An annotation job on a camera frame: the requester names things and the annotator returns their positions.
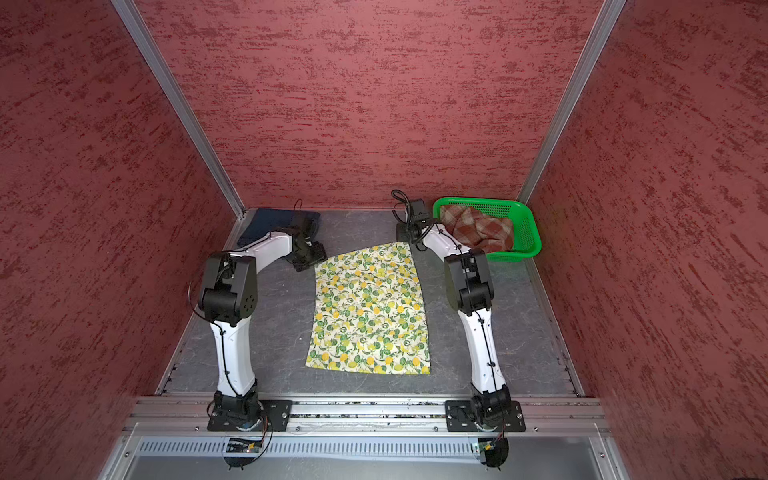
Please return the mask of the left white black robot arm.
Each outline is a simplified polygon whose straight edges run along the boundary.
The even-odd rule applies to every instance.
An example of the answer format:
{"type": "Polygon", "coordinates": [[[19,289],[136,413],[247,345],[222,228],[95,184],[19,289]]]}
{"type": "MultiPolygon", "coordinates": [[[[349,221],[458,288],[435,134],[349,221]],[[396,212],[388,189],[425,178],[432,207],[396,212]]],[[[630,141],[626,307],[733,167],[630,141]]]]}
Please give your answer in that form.
{"type": "Polygon", "coordinates": [[[211,327],[216,343],[218,384],[208,409],[210,431],[253,431],[268,425],[250,353],[258,274],[278,260],[302,272],[326,259],[320,242],[289,228],[206,260],[194,313],[211,327]]]}

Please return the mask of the yellow floral skirt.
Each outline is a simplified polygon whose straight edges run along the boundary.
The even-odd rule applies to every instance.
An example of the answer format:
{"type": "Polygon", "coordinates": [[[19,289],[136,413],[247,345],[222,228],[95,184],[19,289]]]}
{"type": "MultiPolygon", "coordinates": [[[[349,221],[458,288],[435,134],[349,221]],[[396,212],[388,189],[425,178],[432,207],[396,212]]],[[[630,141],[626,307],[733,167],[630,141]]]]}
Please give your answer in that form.
{"type": "Polygon", "coordinates": [[[377,375],[431,373],[428,324],[411,248],[394,242],[317,265],[305,365],[377,375]]]}

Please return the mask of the green plastic basket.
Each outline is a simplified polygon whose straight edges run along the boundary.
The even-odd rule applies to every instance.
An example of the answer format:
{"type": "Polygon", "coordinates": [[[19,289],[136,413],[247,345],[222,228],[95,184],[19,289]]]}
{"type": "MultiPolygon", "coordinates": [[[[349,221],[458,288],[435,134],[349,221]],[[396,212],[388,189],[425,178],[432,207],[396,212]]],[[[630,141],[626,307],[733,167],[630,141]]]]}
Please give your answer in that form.
{"type": "Polygon", "coordinates": [[[433,216],[438,218],[442,206],[454,204],[473,207],[488,216],[507,218],[512,222],[513,248],[506,252],[488,254],[490,262],[518,263],[540,253],[542,241],[533,213],[525,204],[513,200],[443,197],[434,202],[433,216]]]}

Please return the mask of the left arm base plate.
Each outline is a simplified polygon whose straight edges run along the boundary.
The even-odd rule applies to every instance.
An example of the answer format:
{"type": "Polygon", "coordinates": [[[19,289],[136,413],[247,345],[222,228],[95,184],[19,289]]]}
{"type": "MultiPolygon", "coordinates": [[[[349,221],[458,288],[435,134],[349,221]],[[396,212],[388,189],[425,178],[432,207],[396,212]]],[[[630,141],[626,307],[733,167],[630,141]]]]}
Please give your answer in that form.
{"type": "Polygon", "coordinates": [[[211,432],[284,432],[290,418],[290,400],[216,397],[207,409],[211,432]]]}

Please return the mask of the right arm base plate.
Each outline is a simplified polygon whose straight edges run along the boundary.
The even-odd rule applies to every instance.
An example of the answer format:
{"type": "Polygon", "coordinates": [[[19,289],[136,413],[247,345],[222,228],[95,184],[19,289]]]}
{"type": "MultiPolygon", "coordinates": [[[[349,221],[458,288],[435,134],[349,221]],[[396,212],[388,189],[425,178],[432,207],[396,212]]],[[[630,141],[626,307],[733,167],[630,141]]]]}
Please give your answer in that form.
{"type": "Polygon", "coordinates": [[[444,407],[449,432],[523,433],[527,430],[517,401],[481,407],[473,400],[448,400],[444,407]]]}

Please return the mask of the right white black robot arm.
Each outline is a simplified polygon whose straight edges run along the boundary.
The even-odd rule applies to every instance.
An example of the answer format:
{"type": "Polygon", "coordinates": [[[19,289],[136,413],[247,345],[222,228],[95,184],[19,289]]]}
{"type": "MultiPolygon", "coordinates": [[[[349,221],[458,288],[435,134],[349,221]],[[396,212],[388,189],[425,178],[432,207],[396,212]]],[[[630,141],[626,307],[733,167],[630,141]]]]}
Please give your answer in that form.
{"type": "Polygon", "coordinates": [[[447,300],[461,320],[470,353],[473,421],[486,430],[501,424],[513,407],[492,331],[495,290],[486,254],[426,220],[399,221],[396,238],[423,247],[443,261],[447,300]]]}

